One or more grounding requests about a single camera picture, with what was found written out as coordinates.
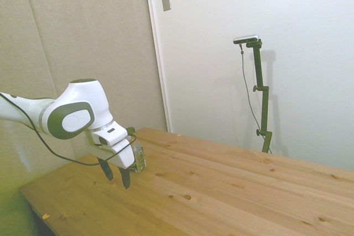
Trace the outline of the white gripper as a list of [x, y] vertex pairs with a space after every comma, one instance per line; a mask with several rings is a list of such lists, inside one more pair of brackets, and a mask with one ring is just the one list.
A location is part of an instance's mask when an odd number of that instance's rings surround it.
[[113, 179], [113, 172], [106, 159], [116, 154], [109, 161], [119, 166], [122, 183], [125, 189], [131, 185], [130, 167], [134, 163], [134, 155], [127, 133], [105, 131], [85, 131], [89, 152], [97, 156], [98, 163], [109, 181]]

